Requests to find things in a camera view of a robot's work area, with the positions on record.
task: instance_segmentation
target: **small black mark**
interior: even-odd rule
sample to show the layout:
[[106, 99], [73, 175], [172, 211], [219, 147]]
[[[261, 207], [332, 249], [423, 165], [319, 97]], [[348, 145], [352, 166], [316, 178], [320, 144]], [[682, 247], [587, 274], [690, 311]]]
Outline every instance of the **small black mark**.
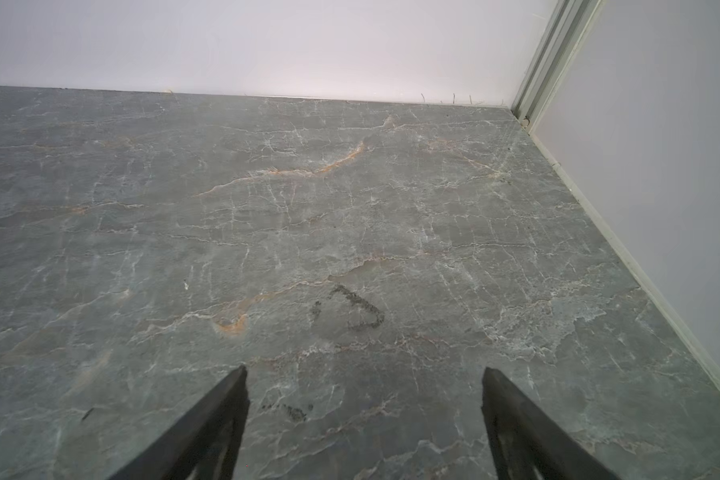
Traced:
[[341, 283], [336, 283], [336, 288], [331, 290], [331, 293], [329, 296], [333, 296], [334, 293], [339, 292], [344, 295], [344, 297], [349, 300], [349, 303], [352, 305], [360, 306], [363, 308], [366, 312], [372, 313], [376, 316], [376, 320], [374, 320], [371, 323], [361, 323], [360, 325], [355, 325], [350, 327], [351, 330], [364, 330], [368, 327], [371, 328], [378, 328], [382, 323], [384, 323], [384, 312], [379, 310], [376, 305], [373, 305], [372, 303], [368, 302], [366, 299], [361, 297], [355, 292], [352, 292], [349, 288], [342, 285]]
[[300, 408], [291, 407], [290, 405], [284, 405], [282, 407], [286, 409], [288, 417], [294, 422], [300, 423], [307, 420], [307, 415]]
[[316, 300], [315, 304], [312, 305], [312, 308], [310, 309], [309, 313], [312, 315], [312, 320], [317, 320], [317, 317], [320, 316], [320, 300]]
[[85, 415], [80, 419], [80, 423], [82, 423], [86, 418], [88, 418], [88, 415], [94, 410], [94, 407], [91, 407], [90, 410], [88, 410]]

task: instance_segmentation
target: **dark stain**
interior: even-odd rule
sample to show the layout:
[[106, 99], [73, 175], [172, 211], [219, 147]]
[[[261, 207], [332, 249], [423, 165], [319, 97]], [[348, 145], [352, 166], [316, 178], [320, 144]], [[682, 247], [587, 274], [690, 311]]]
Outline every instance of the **dark stain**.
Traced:
[[307, 415], [304, 413], [304, 410], [301, 410], [300, 408], [291, 407], [290, 405], [284, 405], [282, 406], [282, 408], [286, 409], [288, 417], [295, 423], [300, 423], [307, 420]]
[[312, 305], [312, 309], [309, 311], [309, 313], [312, 315], [312, 320], [317, 320], [317, 317], [320, 316], [320, 300], [316, 300], [315, 304]]
[[373, 305], [372, 303], [368, 302], [366, 299], [358, 295], [357, 293], [351, 291], [346, 286], [342, 285], [341, 283], [336, 283], [336, 288], [331, 290], [331, 294], [329, 296], [333, 296], [334, 293], [339, 292], [344, 297], [349, 300], [349, 303], [353, 306], [359, 306], [362, 309], [364, 309], [366, 312], [371, 313], [376, 316], [376, 320], [374, 320], [371, 323], [361, 323], [359, 325], [351, 326], [351, 330], [364, 330], [368, 327], [371, 328], [378, 328], [382, 323], [384, 323], [384, 312], [379, 310], [376, 305]]
[[88, 415], [90, 415], [90, 413], [91, 413], [93, 410], [94, 410], [94, 408], [91, 407], [90, 410], [88, 410], [88, 411], [85, 413], [85, 415], [83, 415], [83, 417], [80, 419], [80, 423], [82, 423], [83, 421], [85, 421], [85, 419], [88, 418]]

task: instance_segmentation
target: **marble floor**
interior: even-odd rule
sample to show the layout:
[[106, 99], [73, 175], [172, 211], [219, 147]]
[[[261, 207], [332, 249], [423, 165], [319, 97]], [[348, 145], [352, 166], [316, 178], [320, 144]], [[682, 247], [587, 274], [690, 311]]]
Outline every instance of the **marble floor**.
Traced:
[[483, 368], [624, 479], [720, 394], [510, 112], [0, 88], [0, 478], [105, 478], [230, 369], [236, 478], [495, 478]]

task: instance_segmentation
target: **black pointed object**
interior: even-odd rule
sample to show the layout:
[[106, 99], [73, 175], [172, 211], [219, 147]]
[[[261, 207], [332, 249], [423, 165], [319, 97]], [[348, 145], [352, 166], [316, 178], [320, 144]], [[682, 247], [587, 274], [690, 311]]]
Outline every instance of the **black pointed object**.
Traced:
[[198, 403], [110, 480], [228, 480], [246, 426], [245, 366], [232, 370]]
[[499, 480], [619, 480], [499, 370], [485, 369], [482, 410]]

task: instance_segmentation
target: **white wall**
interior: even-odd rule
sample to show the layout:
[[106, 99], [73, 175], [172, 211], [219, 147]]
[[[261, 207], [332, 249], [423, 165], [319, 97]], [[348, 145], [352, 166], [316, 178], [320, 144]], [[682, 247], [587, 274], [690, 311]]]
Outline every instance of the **white wall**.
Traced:
[[720, 0], [609, 0], [538, 141], [720, 366]]
[[0, 0], [0, 84], [510, 104], [556, 0]]

